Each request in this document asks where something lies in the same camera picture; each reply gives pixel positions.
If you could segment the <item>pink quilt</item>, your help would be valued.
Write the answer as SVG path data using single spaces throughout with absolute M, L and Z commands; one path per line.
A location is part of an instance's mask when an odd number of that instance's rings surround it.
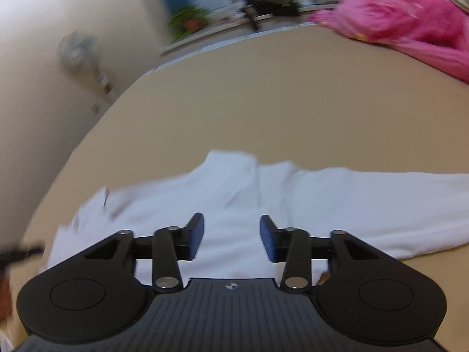
M 468 81 L 468 13 L 451 0 L 341 0 L 308 21 Z

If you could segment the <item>white standing fan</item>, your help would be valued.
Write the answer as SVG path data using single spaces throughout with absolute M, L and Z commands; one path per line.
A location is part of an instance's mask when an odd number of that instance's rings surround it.
M 57 46 L 57 59 L 68 75 L 79 79 L 92 79 L 103 93 L 102 102 L 93 105 L 91 111 L 99 114 L 110 107 L 118 94 L 109 75 L 101 68 L 101 52 L 98 39 L 78 30 L 66 35 Z

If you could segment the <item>white small garment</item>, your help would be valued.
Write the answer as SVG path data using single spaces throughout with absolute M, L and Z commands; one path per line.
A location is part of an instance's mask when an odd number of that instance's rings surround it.
M 398 259 L 468 242 L 468 176 L 422 172 L 310 171 L 260 164 L 247 153 L 211 151 L 190 173 L 98 190 L 55 236 L 54 266 L 122 230 L 138 237 L 204 217 L 196 259 L 183 278 L 279 278 L 260 238 L 268 214 L 280 228 L 315 237 L 344 230 Z

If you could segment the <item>potted green plant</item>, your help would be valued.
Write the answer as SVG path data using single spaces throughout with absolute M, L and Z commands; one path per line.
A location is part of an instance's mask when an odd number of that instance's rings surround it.
M 205 29 L 209 24 L 209 11 L 194 5 L 181 7 L 172 14 L 169 20 L 169 28 L 174 41 L 183 40 Z

